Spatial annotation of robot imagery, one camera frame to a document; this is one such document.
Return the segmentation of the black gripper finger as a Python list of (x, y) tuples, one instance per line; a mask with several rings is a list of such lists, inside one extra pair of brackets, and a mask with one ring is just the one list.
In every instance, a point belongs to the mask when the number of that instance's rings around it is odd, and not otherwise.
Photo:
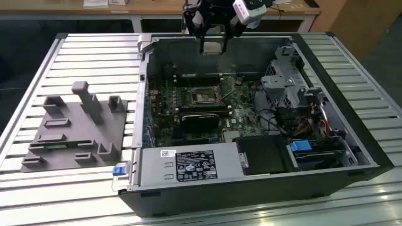
[(227, 50), (229, 40), (234, 37), (241, 37), (246, 30), (246, 25), (242, 24), (238, 16), (229, 14), (222, 15), (222, 24), (225, 27), (222, 53), (225, 53)]
[(185, 7), (183, 17), (189, 30), (189, 34), (201, 40), (199, 52), (203, 53), (205, 50), (205, 37), (209, 29), (211, 28), (211, 23), (207, 23), (201, 15), (201, 7)]

